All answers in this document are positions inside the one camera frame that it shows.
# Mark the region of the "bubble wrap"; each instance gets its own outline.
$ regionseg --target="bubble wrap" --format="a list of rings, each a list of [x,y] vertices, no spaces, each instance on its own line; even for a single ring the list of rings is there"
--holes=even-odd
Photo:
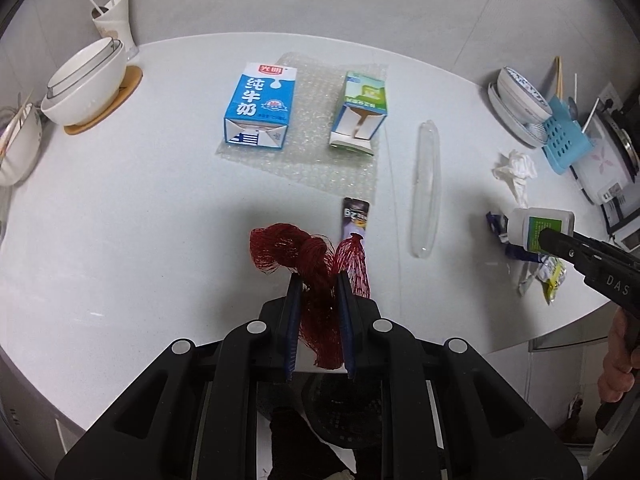
[[[385,79],[386,66],[332,66],[297,52],[284,54],[276,64],[298,69],[283,148],[250,148],[227,144],[223,139],[216,155],[306,186],[373,203],[380,132],[371,140],[374,156],[332,148],[329,134],[347,70]]]

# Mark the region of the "bottle label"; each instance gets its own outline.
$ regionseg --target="bottle label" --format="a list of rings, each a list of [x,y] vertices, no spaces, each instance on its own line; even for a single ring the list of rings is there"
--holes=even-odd
[[[535,216],[529,217],[529,231],[527,233],[527,251],[532,253],[543,252],[538,242],[540,231],[547,227],[554,231],[562,232],[562,220],[556,220],[553,218],[538,218]]]

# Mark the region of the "cork coaster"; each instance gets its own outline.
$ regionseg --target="cork coaster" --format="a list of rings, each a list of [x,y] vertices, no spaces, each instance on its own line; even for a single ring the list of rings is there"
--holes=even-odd
[[[124,79],[122,80],[122,83],[120,83],[120,91],[113,100],[113,103],[111,103],[105,111],[95,119],[89,121],[87,124],[82,124],[81,126],[76,124],[73,126],[65,126],[65,132],[69,135],[81,134],[101,122],[103,119],[109,117],[114,110],[126,101],[131,94],[133,94],[134,90],[138,88],[140,81],[142,81],[142,69],[135,65],[127,66],[127,70],[124,73]]]

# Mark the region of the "white bottle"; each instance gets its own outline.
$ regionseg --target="white bottle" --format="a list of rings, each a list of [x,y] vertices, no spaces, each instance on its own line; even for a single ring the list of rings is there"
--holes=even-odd
[[[531,253],[541,253],[538,235],[547,227],[562,234],[574,235],[575,216],[571,211],[530,207],[514,209],[508,216],[509,243],[520,245]]]

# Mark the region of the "finger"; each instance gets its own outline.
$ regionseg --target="finger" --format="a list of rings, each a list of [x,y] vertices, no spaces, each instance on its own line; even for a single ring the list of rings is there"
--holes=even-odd
[[[609,335],[607,336],[609,352],[605,359],[608,358],[610,365],[616,367],[621,372],[627,373],[631,371],[631,358],[629,352],[626,351],[624,332],[622,333],[623,335],[620,335],[620,327],[620,322],[614,320]]]
[[[615,332],[622,339],[625,338],[626,332],[626,314],[620,307],[616,310],[613,316],[613,322],[611,323],[610,332]]]
[[[640,368],[640,348],[636,348],[631,354],[631,365],[633,368]]]
[[[622,392],[616,392],[612,390],[604,375],[601,375],[598,379],[598,394],[603,402],[618,402],[622,398]]]
[[[616,392],[628,392],[634,385],[635,377],[628,372],[622,372],[610,363],[610,356],[604,358],[604,379],[610,388]]]

